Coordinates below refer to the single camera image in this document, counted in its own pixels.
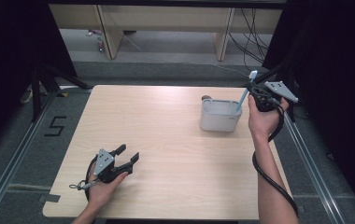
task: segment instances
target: hand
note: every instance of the hand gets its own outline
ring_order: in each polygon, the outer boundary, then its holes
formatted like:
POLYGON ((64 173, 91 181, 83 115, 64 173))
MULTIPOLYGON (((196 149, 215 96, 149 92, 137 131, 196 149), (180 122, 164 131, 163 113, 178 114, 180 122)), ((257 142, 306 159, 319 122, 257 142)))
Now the hand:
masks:
MULTIPOLYGON (((96 176, 93 175, 93 170, 95 169, 95 163, 92 165, 90 170, 89 181, 93 181, 96 176)), ((128 172, 124 172, 117 176, 111 183, 105 184, 101 181, 96 182, 95 185, 91 186, 90 199, 87 206, 81 212, 81 214, 73 221, 73 224, 90 224, 96 218, 98 213, 102 208, 110 201, 113 195, 114 189, 122 182, 122 180, 128 175, 128 172)))
MULTIPOLYGON (((259 138, 259 140, 266 140, 268 142, 268 136, 276 129, 279 122, 279 114, 276 110, 270 112, 260 112, 257 109, 256 102, 253 96, 248 98, 249 106, 249 121, 248 126, 253 138, 259 138)), ((288 109, 288 102, 282 97, 280 106, 284 111, 288 109)))
MULTIPOLYGON (((90 170, 89 181, 93 181, 96 176, 93 175, 93 170, 95 169, 96 162, 92 165, 90 170)), ((111 199, 114 189, 122 182, 122 180, 128 175, 128 172, 124 172, 117 176, 111 183, 105 184, 102 181, 97 181, 94 186, 91 186, 90 199, 88 201, 89 205, 96 206, 98 208, 103 208, 111 199)))

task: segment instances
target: table top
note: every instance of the table top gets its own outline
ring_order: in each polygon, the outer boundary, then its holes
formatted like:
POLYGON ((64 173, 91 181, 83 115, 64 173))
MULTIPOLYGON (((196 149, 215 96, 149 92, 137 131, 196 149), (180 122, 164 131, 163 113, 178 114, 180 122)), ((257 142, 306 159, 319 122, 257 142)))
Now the table top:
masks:
MULTIPOLYGON (((144 219, 258 219, 257 173, 248 104, 233 133, 199 127, 201 97, 239 101, 244 89, 219 87, 96 86, 86 104, 50 194, 46 217, 76 217, 87 204, 84 179, 100 148, 126 144, 116 165, 140 159, 99 217, 144 219)), ((286 183, 273 142, 277 166, 286 183)))

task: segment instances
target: gray carpet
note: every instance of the gray carpet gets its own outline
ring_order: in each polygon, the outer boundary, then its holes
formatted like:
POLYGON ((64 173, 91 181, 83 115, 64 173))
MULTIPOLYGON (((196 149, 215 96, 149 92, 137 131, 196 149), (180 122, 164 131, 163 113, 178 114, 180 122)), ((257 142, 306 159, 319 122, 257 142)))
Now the gray carpet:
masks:
MULTIPOLYGON (((240 87, 248 78, 234 71, 211 65, 184 63, 75 63, 79 79, 90 85, 179 85, 179 86, 226 86, 240 87)), ((241 72, 248 72, 244 66, 226 66, 241 72)), ((61 85, 70 83, 59 79, 61 85)), ((0 223, 70 223, 72 218, 47 218, 42 215, 41 196, 47 195, 64 158, 64 153, 77 127, 89 93, 71 92, 66 97, 56 97, 41 123, 35 140, 30 145, 21 167, 14 176, 11 188, 0 204, 0 223), (59 136, 50 124, 64 126, 59 136)), ((325 157, 327 148, 323 145, 305 108, 296 106, 296 124, 311 150, 312 156, 329 186, 347 223, 355 223, 355 196, 335 163, 325 157)), ((0 134, 0 175, 9 158, 19 145, 32 118, 32 105, 17 108, 5 131, 0 134)), ((275 139, 277 151, 289 181, 293 197, 301 208, 301 223, 330 223, 323 204, 307 174, 299 153, 286 127, 275 139)), ((258 223, 240 221, 239 223, 258 223)))

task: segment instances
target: white box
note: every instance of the white box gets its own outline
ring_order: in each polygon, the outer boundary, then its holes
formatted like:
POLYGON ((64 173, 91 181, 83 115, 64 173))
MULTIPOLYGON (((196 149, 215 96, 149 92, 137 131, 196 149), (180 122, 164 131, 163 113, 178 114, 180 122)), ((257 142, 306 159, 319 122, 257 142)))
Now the white box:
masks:
POLYGON ((205 131, 233 132, 242 115, 237 101, 205 99, 201 106, 200 128, 205 131))

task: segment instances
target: forearm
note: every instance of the forearm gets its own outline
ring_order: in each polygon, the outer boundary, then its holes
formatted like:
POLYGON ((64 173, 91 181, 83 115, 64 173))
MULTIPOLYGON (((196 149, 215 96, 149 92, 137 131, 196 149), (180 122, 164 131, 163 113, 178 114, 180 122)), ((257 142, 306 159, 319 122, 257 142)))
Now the forearm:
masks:
MULTIPOLYGON (((253 136, 253 143, 260 168, 286 190, 267 139, 253 136)), ((258 175, 258 194, 261 223, 298 223, 289 202, 261 175, 258 175)))
POLYGON ((73 224, 91 224, 101 211, 102 207, 90 205, 89 203, 81 214, 73 221, 73 224))

